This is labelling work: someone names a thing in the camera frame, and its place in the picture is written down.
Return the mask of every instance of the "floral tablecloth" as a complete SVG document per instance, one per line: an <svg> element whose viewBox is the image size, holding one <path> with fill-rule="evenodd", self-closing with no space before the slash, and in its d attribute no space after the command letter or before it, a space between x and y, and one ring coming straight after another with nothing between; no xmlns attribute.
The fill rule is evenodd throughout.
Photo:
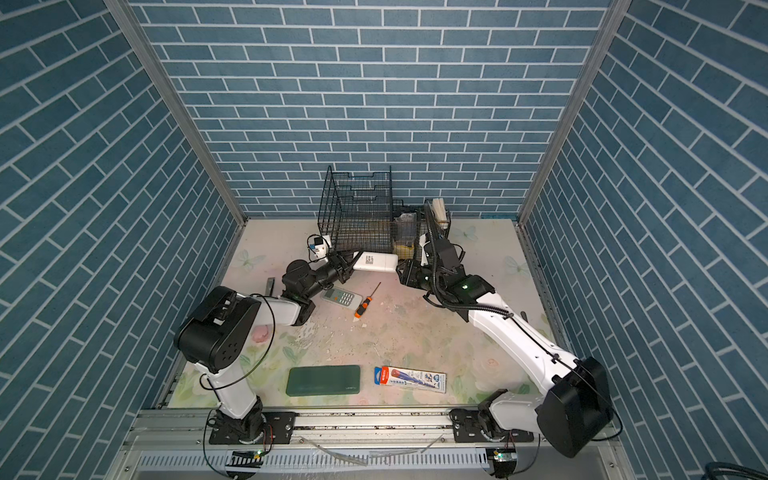
<svg viewBox="0 0 768 480"><path fill-rule="evenodd" d="M304 239L317 232L313 220L251 220L222 282L238 292L263 293L267 278L280 278L291 260L306 258ZM528 272L510 220L454 220L449 239L467 254L467 273L483 276L506 302L552 338L544 308ZM430 306L421 290L400 285L392 273L355 272L345 290L367 296L378 282L371 306L361 319L352 310L315 297L310 320L301 327L278 326L264 363L249 378L265 406L410 406L459 405L482 401L499 388L520 393L536 387L523 369L483 332L458 315ZM272 326L255 326L240 355L244 371L266 349ZM356 395L289 397L288 372L295 366L360 365ZM373 382L375 366L444 372L445 394ZM200 374L184 367L169 408L213 407L216 397L198 384Z"/></svg>

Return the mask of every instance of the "remote control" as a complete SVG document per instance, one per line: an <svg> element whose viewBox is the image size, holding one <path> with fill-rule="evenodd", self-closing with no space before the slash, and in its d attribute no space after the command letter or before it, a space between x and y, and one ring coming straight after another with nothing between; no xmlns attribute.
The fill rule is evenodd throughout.
<svg viewBox="0 0 768 480"><path fill-rule="evenodd" d="M337 303L341 306L345 306L348 309L354 310L362 302L362 296L357 293L341 290L340 288L332 287L323 294L323 299L328 300L331 303Z"/></svg>

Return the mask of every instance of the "green power bank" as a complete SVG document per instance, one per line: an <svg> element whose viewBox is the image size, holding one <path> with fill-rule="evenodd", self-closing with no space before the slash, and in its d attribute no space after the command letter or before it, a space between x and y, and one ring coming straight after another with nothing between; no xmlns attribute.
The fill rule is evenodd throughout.
<svg viewBox="0 0 768 480"><path fill-rule="evenodd" d="M360 365L297 366L288 372L288 396L360 393Z"/></svg>

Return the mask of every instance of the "brick wallpaper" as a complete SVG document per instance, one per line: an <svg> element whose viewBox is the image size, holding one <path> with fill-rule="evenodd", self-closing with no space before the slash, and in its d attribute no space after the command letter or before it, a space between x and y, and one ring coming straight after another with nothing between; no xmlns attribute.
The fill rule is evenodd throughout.
<svg viewBox="0 0 768 480"><path fill-rule="evenodd" d="M638 478L768 469L768 8L634 0L531 217Z"/></svg>
<svg viewBox="0 0 768 480"><path fill-rule="evenodd" d="M101 0L0 0L0 478L104 475L229 210Z"/></svg>
<svg viewBox="0 0 768 480"><path fill-rule="evenodd" d="M316 214L333 164L513 217L608 3L131 4L250 216Z"/></svg>

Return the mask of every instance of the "metal mesh basket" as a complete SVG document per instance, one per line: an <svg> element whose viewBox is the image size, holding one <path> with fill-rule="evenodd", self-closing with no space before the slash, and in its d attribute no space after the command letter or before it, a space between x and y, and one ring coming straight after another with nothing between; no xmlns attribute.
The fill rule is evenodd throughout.
<svg viewBox="0 0 768 480"><path fill-rule="evenodd" d="M317 226L338 251L392 252L392 174L328 167Z"/></svg>

